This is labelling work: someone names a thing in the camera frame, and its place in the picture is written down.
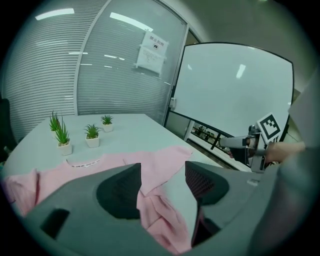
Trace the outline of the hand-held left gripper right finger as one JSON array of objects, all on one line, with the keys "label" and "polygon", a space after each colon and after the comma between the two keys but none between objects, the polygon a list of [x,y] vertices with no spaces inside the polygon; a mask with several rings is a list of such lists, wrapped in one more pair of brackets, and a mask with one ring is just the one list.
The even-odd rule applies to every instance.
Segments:
[{"label": "hand-held left gripper right finger", "polygon": [[196,248],[217,235],[238,217],[251,199],[256,217],[260,203],[267,203],[279,166],[271,165],[263,173],[218,167],[198,161],[185,162],[185,182],[197,204],[191,247]]}]

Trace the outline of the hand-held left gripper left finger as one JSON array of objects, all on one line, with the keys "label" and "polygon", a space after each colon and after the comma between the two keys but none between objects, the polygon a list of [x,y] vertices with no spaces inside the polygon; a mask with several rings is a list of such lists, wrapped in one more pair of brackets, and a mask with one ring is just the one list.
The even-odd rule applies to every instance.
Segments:
[{"label": "hand-held left gripper left finger", "polygon": [[140,192],[140,163],[73,179],[24,223],[51,256],[178,256],[191,250],[182,216],[157,191]]}]

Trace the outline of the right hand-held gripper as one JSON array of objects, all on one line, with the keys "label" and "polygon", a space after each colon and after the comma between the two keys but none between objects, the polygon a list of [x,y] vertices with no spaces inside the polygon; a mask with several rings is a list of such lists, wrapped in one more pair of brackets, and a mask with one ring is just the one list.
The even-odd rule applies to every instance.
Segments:
[{"label": "right hand-held gripper", "polygon": [[219,145],[229,149],[245,149],[246,164],[253,173],[263,173],[270,143],[278,142],[284,130],[270,112],[248,128],[247,136],[220,138]]}]

